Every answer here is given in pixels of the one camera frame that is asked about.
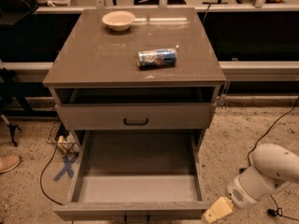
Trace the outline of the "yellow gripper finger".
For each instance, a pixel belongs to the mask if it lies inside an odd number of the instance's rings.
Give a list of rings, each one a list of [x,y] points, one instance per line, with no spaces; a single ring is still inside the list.
[[[213,222],[229,216],[234,211],[233,202],[227,197],[220,197],[214,202],[202,215],[204,224],[212,224]]]

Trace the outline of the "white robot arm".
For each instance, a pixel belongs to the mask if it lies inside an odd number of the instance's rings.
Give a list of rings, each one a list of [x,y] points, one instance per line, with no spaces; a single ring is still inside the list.
[[[299,156],[275,144],[259,145],[252,153],[253,164],[246,168],[202,215],[204,224],[249,209],[265,195],[278,193],[291,183],[299,183]]]

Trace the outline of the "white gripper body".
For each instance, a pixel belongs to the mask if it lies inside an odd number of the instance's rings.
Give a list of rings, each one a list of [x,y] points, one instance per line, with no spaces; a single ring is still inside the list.
[[[228,197],[239,209],[249,209],[258,201],[250,197],[242,188],[238,177],[234,178],[227,186]]]

